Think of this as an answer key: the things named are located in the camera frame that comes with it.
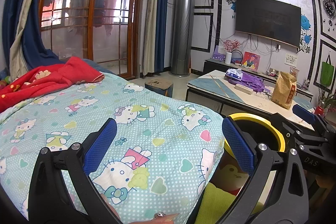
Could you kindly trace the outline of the left hand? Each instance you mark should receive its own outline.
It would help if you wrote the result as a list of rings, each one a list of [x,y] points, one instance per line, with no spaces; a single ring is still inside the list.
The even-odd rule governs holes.
[[[103,200],[108,205],[110,210],[114,213],[114,215],[116,215],[118,219],[121,219],[120,216],[118,215],[118,212],[108,202],[107,197],[104,194],[100,194],[100,196],[103,198]],[[174,223],[174,219],[177,216],[178,216],[178,214],[167,215],[167,214],[164,214],[163,212],[158,212],[154,215],[154,217],[151,220],[135,221],[135,222],[131,222],[130,224],[150,224],[150,223],[151,224],[157,224],[157,223],[169,224],[169,223]]]

